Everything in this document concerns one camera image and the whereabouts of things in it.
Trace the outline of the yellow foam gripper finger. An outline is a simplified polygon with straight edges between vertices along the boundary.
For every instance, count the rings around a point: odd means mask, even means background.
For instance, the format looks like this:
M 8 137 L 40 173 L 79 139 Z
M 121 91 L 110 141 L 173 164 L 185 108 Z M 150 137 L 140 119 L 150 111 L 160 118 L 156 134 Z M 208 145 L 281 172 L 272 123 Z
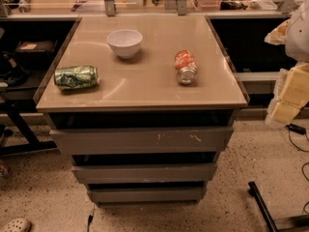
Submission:
M 289 125 L 308 102 L 309 64 L 298 62 L 289 71 L 281 69 L 267 108 L 266 123 Z

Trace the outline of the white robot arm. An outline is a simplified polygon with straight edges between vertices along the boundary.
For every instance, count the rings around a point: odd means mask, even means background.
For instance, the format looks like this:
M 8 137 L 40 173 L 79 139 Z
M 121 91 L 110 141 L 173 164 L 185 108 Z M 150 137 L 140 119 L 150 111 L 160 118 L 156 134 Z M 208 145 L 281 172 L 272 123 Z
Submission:
M 267 108 L 266 123 L 284 127 L 309 102 L 309 0 L 265 37 L 265 42 L 283 44 L 287 56 L 296 60 L 289 71 L 281 69 Z

